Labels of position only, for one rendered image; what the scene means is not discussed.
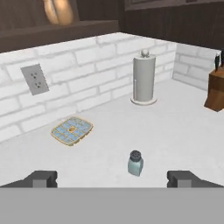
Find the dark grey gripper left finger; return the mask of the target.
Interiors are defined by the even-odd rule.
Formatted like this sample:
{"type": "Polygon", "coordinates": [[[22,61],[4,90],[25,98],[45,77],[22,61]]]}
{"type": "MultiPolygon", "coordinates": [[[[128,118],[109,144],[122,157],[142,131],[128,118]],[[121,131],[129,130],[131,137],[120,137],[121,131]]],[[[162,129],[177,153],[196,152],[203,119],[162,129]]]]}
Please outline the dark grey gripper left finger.
{"type": "Polygon", "coordinates": [[[4,185],[4,187],[15,188],[57,188],[56,171],[34,171],[24,179],[11,182],[4,185]]]}

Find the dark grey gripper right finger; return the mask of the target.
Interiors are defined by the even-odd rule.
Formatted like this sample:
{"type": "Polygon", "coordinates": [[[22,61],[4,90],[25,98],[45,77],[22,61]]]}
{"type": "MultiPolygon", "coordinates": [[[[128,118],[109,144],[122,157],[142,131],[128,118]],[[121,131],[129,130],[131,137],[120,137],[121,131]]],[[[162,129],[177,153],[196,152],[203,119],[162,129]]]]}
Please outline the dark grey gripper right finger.
{"type": "Polygon", "coordinates": [[[221,185],[198,178],[190,171],[168,171],[167,179],[167,187],[172,188],[221,187],[221,185]]]}

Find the glass shaker with black cap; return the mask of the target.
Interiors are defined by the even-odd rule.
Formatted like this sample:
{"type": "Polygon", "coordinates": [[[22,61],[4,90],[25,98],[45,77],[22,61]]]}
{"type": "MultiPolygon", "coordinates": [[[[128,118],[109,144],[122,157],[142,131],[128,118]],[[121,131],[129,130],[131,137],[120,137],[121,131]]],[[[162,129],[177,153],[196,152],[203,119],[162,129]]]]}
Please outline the glass shaker with black cap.
{"type": "Polygon", "coordinates": [[[144,160],[142,154],[138,150],[133,150],[129,154],[128,172],[134,176],[140,176],[144,167],[144,160]]]}

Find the blue and gold trivet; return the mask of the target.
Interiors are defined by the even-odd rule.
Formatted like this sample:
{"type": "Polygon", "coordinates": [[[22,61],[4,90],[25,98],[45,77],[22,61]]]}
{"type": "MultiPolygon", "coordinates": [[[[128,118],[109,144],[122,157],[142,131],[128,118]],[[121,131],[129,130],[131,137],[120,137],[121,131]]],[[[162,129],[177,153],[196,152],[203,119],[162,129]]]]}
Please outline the blue and gold trivet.
{"type": "Polygon", "coordinates": [[[67,146],[77,144],[94,125],[78,116],[72,116],[51,130],[51,136],[67,146]]]}

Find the wooden knife block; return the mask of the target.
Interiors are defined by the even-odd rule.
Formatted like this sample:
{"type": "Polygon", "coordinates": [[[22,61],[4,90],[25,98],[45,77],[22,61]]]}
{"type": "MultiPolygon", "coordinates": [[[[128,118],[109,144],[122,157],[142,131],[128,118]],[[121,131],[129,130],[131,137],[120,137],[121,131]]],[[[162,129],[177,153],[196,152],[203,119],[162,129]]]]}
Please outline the wooden knife block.
{"type": "Polygon", "coordinates": [[[215,69],[209,74],[204,106],[219,112],[224,109],[224,50],[215,55],[214,66],[215,69]]]}

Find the white paper towel holder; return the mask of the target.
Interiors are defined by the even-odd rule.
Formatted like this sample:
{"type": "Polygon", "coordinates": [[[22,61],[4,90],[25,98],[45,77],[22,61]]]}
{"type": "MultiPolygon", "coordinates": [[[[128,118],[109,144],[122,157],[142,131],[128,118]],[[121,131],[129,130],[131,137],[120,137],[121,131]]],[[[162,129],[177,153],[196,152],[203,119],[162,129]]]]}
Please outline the white paper towel holder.
{"type": "Polygon", "coordinates": [[[154,97],[156,56],[143,49],[133,59],[133,95],[136,105],[146,106],[157,101],[154,97]]]}

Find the tan wooden object on shelf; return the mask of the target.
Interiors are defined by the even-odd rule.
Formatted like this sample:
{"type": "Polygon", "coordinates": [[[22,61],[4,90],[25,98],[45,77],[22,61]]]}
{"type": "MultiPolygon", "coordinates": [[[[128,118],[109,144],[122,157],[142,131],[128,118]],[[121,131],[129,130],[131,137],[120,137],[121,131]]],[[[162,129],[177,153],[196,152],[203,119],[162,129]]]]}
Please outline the tan wooden object on shelf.
{"type": "Polygon", "coordinates": [[[74,14],[68,0],[43,0],[45,14],[54,25],[70,25],[74,14]]]}

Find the grey wall power outlet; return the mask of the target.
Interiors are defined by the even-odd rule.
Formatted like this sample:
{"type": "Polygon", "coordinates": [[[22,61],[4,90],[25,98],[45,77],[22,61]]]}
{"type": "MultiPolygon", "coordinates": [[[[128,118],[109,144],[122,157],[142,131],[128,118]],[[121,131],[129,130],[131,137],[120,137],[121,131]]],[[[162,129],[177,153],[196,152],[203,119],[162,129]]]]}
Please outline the grey wall power outlet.
{"type": "Polygon", "coordinates": [[[32,95],[40,95],[49,91],[40,64],[24,66],[21,71],[32,95]]]}

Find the dark wooden wall shelf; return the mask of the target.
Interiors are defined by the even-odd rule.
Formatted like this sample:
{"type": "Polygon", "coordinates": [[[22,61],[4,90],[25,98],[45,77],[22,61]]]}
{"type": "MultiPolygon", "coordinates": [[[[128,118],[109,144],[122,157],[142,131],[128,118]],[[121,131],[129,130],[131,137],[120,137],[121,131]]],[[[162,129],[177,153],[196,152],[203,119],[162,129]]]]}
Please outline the dark wooden wall shelf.
{"type": "Polygon", "coordinates": [[[79,21],[70,25],[45,25],[0,31],[0,53],[84,39],[119,31],[117,20],[79,21]]]}

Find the dark wooden wall cabinet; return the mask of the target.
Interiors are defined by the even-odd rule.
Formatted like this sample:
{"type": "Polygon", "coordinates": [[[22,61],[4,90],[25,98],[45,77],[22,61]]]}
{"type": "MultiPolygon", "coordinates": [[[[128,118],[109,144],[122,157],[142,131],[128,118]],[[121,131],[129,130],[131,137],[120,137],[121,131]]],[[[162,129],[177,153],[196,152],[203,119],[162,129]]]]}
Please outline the dark wooden wall cabinet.
{"type": "Polygon", "coordinates": [[[224,0],[123,0],[121,32],[224,49],[224,0]]]}

